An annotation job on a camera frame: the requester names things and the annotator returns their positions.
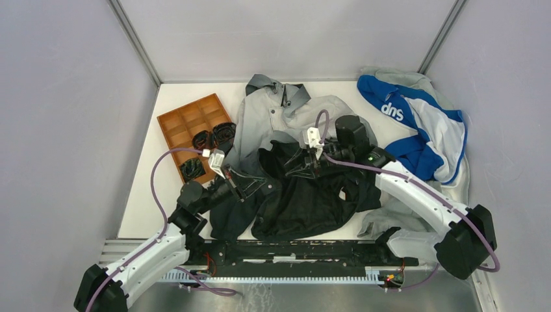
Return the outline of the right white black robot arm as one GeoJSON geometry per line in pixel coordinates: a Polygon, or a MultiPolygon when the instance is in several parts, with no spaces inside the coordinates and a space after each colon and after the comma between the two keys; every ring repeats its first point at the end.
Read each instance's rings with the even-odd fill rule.
{"type": "Polygon", "coordinates": [[[328,125],[317,120],[303,131],[305,145],[284,163],[286,176],[316,179],[349,168],[372,172],[378,189],[404,203],[433,229],[388,230],[386,241],[375,248],[381,264],[392,265],[401,257],[425,259],[461,280],[475,270],[500,270],[490,210],[455,201],[419,179],[390,153],[370,143],[358,116],[337,118],[336,140],[325,138],[328,125]]]}

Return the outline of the grey black zip jacket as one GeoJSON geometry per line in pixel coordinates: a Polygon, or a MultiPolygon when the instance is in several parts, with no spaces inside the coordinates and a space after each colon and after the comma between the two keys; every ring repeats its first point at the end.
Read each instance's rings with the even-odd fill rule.
{"type": "Polygon", "coordinates": [[[225,163],[267,183],[249,198],[229,198],[211,209],[211,236],[235,241],[251,229],[262,241],[287,241],[341,228],[363,211],[381,207],[381,191],[370,172],[338,166],[309,179],[287,176],[284,163],[305,149],[303,132],[319,126],[336,137],[335,122],[352,109],[334,95],[311,97],[302,84],[254,75],[238,110],[233,147],[225,163]]]}

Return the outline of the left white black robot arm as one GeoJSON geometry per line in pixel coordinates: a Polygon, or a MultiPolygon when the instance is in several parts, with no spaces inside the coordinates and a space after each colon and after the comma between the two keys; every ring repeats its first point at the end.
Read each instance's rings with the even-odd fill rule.
{"type": "Polygon", "coordinates": [[[151,238],[121,259],[92,265],[81,280],[73,306],[78,311],[128,311],[169,271],[187,262],[195,265],[205,254],[200,236],[207,220],[202,214],[226,200],[243,202],[274,183],[266,177],[241,174],[230,166],[210,186],[185,183],[175,211],[151,238]]]}

